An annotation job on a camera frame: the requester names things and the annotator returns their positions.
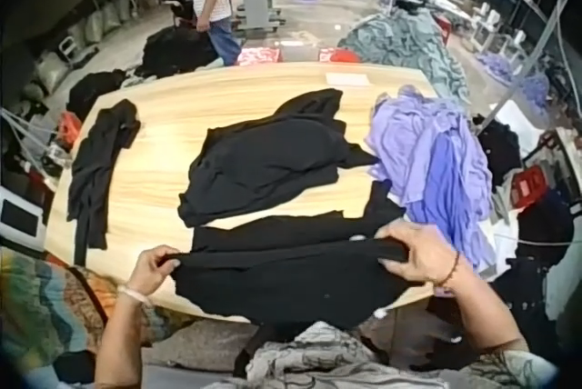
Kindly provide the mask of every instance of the hand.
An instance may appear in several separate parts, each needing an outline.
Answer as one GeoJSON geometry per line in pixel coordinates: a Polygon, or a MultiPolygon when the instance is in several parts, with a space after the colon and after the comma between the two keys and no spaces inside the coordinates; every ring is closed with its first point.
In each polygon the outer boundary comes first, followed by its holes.
{"type": "Polygon", "coordinates": [[[142,251],[137,257],[134,272],[131,273],[126,286],[145,296],[153,294],[172,271],[179,265],[178,260],[167,260],[158,266],[160,260],[168,254],[177,254],[178,250],[167,245],[159,245],[151,250],[142,251]]]}
{"type": "Polygon", "coordinates": [[[207,32],[210,29],[210,18],[205,15],[199,16],[196,20],[196,31],[202,33],[207,32]]]}
{"type": "MultiPolygon", "coordinates": [[[[408,262],[381,260],[388,272],[403,277],[409,282],[444,281],[455,264],[457,252],[447,242],[435,225],[415,224],[396,219],[380,228],[376,238],[394,237],[410,250],[408,262]]],[[[459,264],[465,263],[461,256],[459,264]]]]}

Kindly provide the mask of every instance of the lavender fabric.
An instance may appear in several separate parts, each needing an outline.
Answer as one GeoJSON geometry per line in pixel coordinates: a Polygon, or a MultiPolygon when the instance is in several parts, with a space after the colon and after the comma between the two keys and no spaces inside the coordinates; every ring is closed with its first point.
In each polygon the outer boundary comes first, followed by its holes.
{"type": "Polygon", "coordinates": [[[477,224],[489,217],[491,173],[463,110],[425,99],[412,86],[396,100],[381,100],[366,139],[380,159],[370,174],[391,180],[410,219],[438,225],[475,267],[492,263],[495,254],[477,224]]]}

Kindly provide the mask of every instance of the man standing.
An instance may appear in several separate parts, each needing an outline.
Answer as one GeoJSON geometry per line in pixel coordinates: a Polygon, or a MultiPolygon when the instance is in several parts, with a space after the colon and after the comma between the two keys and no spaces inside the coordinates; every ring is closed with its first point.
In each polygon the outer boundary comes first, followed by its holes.
{"type": "Polygon", "coordinates": [[[196,30],[208,32],[212,45],[225,66],[236,63],[240,45],[233,37],[232,9],[229,0],[194,0],[196,30]]]}

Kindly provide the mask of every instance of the bracelet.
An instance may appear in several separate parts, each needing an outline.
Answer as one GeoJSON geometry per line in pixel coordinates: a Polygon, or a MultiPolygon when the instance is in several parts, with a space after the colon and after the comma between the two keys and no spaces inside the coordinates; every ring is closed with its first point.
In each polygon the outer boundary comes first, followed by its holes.
{"type": "Polygon", "coordinates": [[[460,258],[461,258],[461,252],[457,250],[457,255],[455,255],[455,262],[453,263],[453,268],[451,269],[450,273],[448,273],[448,275],[445,277],[445,280],[443,280],[442,282],[435,283],[436,287],[444,287],[445,284],[447,284],[447,282],[451,278],[453,278],[453,274],[457,270],[458,261],[460,260],[460,258]]]}
{"type": "Polygon", "coordinates": [[[124,284],[120,284],[117,287],[117,292],[120,294],[126,294],[127,296],[131,296],[134,300],[139,301],[140,303],[143,303],[143,304],[147,305],[148,307],[152,306],[152,302],[149,301],[149,298],[147,298],[143,294],[140,294],[137,291],[134,291],[133,289],[128,288],[124,284]]]}

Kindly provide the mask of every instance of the beaded bracelet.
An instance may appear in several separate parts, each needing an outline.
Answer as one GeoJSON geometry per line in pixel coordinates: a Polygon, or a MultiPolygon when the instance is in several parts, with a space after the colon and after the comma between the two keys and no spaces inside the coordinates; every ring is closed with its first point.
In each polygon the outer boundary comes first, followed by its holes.
{"type": "Polygon", "coordinates": [[[455,255],[455,262],[453,263],[453,268],[451,269],[450,273],[448,273],[448,275],[445,277],[445,280],[443,280],[442,282],[438,282],[435,284],[436,287],[445,287],[445,284],[447,284],[447,282],[453,278],[453,274],[455,273],[455,271],[457,270],[458,267],[458,261],[461,258],[461,252],[457,250],[457,254],[455,255]]]}

